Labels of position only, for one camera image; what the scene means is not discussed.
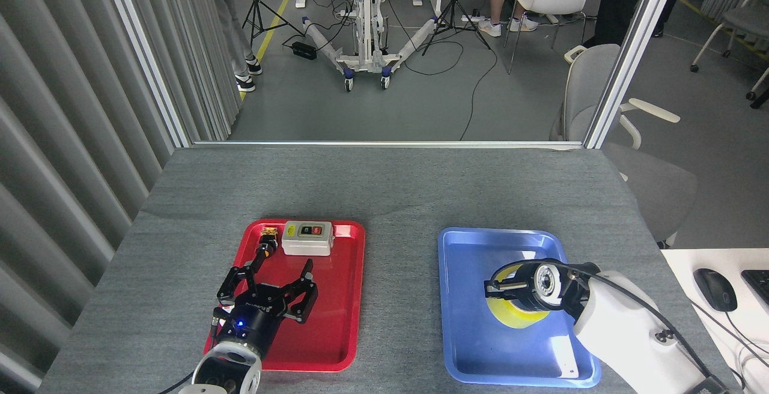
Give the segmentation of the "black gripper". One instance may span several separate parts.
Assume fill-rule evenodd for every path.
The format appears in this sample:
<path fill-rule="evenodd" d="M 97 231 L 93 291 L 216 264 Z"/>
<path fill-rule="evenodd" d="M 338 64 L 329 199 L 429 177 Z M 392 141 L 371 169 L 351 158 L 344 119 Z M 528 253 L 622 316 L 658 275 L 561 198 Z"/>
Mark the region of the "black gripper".
<path fill-rule="evenodd" d="M 222 306 L 234 306 L 230 312 L 222 308 L 213 311 L 213 345 L 220 342 L 236 342 L 266 354 L 272 346 L 283 318 L 291 318 L 297 323 L 307 322 L 311 309 L 318 298 L 318 287 L 311 271 L 313 260 L 307 259 L 299 278 L 281 288 L 280 299 L 256 299 L 255 302 L 236 304 L 236 290 L 245 280 L 245 296 L 256 298 L 258 290 L 254 282 L 264 260 L 271 257 L 269 249 L 257 249 L 252 262 L 241 267 L 233 266 L 226 274 L 217 292 L 217 300 Z"/>
<path fill-rule="evenodd" d="M 512 272 L 506 274 L 505 280 L 489 279 L 484 281 L 484 296 L 486 298 L 512 298 L 511 303 L 522 311 L 541 311 L 535 299 L 534 278 L 535 269 L 539 263 L 511 264 Z"/>

